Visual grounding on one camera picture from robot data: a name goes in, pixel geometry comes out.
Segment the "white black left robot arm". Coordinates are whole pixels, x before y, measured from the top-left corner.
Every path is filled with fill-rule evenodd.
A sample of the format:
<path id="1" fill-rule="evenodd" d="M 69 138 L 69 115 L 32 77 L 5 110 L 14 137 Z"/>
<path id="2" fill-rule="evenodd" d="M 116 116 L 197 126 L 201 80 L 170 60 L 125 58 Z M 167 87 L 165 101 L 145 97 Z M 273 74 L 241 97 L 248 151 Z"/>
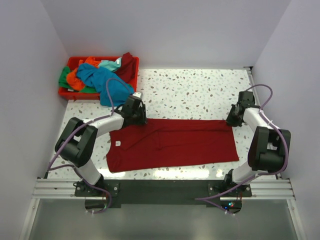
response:
<path id="1" fill-rule="evenodd" d="M 86 191 L 99 196 L 104 190 L 104 178 L 91 160 L 96 139 L 131 125 L 145 125 L 146 106 L 139 93 L 130 95 L 124 104 L 109 115 L 91 120 L 71 118 L 55 145 L 55 153 L 73 164 L 75 171 L 87 182 Z"/>

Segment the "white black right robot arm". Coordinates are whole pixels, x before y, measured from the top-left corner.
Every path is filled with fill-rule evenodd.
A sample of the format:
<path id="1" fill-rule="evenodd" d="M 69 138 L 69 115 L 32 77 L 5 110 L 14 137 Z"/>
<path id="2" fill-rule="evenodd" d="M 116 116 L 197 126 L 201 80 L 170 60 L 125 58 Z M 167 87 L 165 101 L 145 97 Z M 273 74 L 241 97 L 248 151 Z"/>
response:
<path id="1" fill-rule="evenodd" d="M 236 104 L 231 106 L 226 123 L 241 127 L 246 123 L 253 131 L 247 162 L 231 169 L 223 180 L 223 192 L 235 196 L 241 186 L 248 185 L 260 176 L 277 175 L 288 165 L 291 133 L 270 120 L 262 108 L 256 105 L 251 91 L 241 91 Z"/>

